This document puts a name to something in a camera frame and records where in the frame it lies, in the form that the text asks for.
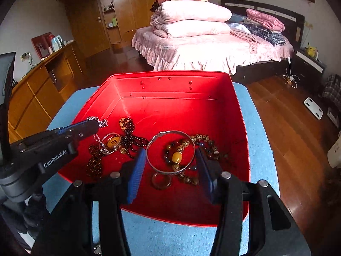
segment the nightstand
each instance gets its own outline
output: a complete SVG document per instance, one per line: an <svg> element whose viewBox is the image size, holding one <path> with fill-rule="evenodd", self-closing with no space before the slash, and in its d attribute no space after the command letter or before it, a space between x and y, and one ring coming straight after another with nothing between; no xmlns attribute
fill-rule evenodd
<svg viewBox="0 0 341 256"><path fill-rule="evenodd" d="M312 94L317 93L326 66L308 56L308 54L302 49L295 51L294 58L291 59L291 61L292 75L296 75L300 79L298 85L303 86Z"/></svg>

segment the wooden wardrobe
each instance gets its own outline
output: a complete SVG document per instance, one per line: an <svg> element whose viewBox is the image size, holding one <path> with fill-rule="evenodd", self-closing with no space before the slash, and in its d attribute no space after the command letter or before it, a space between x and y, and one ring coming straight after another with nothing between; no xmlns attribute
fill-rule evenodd
<svg viewBox="0 0 341 256"><path fill-rule="evenodd" d="M149 26L155 0L110 0L114 9L104 12L108 0L60 0L65 4L74 39L79 48L90 57L115 44L130 45L136 29ZM117 27L109 28L113 17Z"/></svg>

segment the silver chain necklace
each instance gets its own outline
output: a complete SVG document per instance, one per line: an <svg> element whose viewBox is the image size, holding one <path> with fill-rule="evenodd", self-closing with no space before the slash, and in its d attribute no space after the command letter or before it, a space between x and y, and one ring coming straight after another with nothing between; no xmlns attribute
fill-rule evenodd
<svg viewBox="0 0 341 256"><path fill-rule="evenodd" d="M108 126L108 120L106 119L100 120L97 116L88 116L87 120L96 120L101 129ZM102 142L102 140L99 138L97 133L93 135L93 138L95 139L95 141L99 143L100 151L103 154L107 155L110 151L108 150L107 146Z"/></svg>

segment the plaid bag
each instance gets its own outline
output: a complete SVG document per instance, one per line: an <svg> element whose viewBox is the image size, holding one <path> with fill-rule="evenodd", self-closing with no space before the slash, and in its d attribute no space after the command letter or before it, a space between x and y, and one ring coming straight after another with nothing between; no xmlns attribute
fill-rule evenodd
<svg viewBox="0 0 341 256"><path fill-rule="evenodd" d="M322 92L322 97L328 98L341 111L341 77L330 75Z"/></svg>
<svg viewBox="0 0 341 256"><path fill-rule="evenodd" d="M273 46L286 44L286 40L282 38L282 33L274 33L271 30L264 28L263 26L244 24L251 34L257 35L262 39L270 42Z"/></svg>

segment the red plastic box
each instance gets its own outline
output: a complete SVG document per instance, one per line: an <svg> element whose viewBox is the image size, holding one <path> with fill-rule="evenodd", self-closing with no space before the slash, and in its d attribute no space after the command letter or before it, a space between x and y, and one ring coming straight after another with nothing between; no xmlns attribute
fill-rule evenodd
<svg viewBox="0 0 341 256"><path fill-rule="evenodd" d="M88 116L107 119L108 127L98 135L123 132L119 126L122 117L132 118L134 134L151 139L160 131L180 130L188 135L208 134L221 155L223 170L243 181L250 180L248 142L236 93L228 74L212 71L153 71L119 74L108 78L81 109L73 123ZM180 136L166 136L157 140L148 153L153 164L167 170L163 150L167 141ZM91 182L86 175L86 165L91 157L88 152L92 137L79 145L79 156L60 170L69 181L81 179ZM184 151L182 163L191 157L192 148ZM102 159L103 175L119 171L127 155L115 152ZM216 226L220 206L209 203L200 186L185 184L178 177L172 178L170 188L160 191L153 188L151 177L155 172L146 163L137 198L131 205L122 206L138 215L171 223ZM248 213L245 203L243 217Z"/></svg>

